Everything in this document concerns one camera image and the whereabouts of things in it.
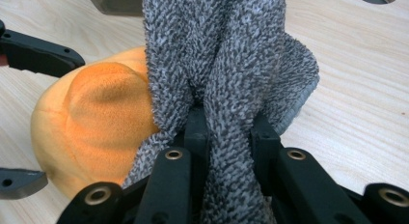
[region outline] brass insert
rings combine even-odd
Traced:
[[[296,150],[288,151],[286,154],[288,154],[290,158],[293,158],[296,160],[303,160],[306,158],[306,156],[303,153],[301,153],[300,151],[296,151]]]
[[[379,195],[387,202],[402,208],[409,207],[409,198],[390,188],[379,189]]]
[[[85,197],[85,203],[90,206],[99,205],[111,196],[111,189],[108,186],[97,187],[91,190]]]
[[[183,153],[177,150],[170,150],[166,153],[166,158],[171,159],[171,160],[179,159],[182,156],[183,156]]]

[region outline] orange sponge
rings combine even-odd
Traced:
[[[69,198],[94,182],[122,184],[153,123],[145,48],[74,70],[53,84],[32,115],[34,152]]]

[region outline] wooden table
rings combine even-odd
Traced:
[[[286,29],[315,55],[321,80],[282,136],[343,186],[409,190],[409,0],[286,0]],[[144,44],[142,18],[101,14],[90,0],[0,0],[7,28],[66,45],[87,63]],[[40,170],[30,116],[57,78],[0,67],[0,167]],[[68,199],[50,183],[0,201],[0,223],[55,223]]]

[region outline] black plastic bracket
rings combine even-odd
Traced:
[[[44,172],[0,168],[0,199],[25,198],[43,189],[47,184]]]
[[[61,77],[85,65],[71,48],[7,30],[0,20],[0,54],[10,67]]]
[[[94,207],[87,204],[87,196],[98,200],[108,192],[97,196],[98,189],[107,185],[91,184],[77,194],[58,223],[199,223],[207,141],[205,112],[194,107],[185,131],[159,154],[149,178],[123,192],[116,185],[109,192],[113,200]],[[407,191],[370,184],[361,196],[342,188],[307,151],[284,148],[265,116],[255,118],[249,142],[256,177],[263,194],[271,196],[277,223],[408,223]]]

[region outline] gray towel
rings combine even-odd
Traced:
[[[319,80],[313,54],[285,32],[285,0],[144,0],[153,114],[124,187],[202,103],[210,133],[203,223],[273,223],[253,172],[249,130],[261,111],[282,134]]]

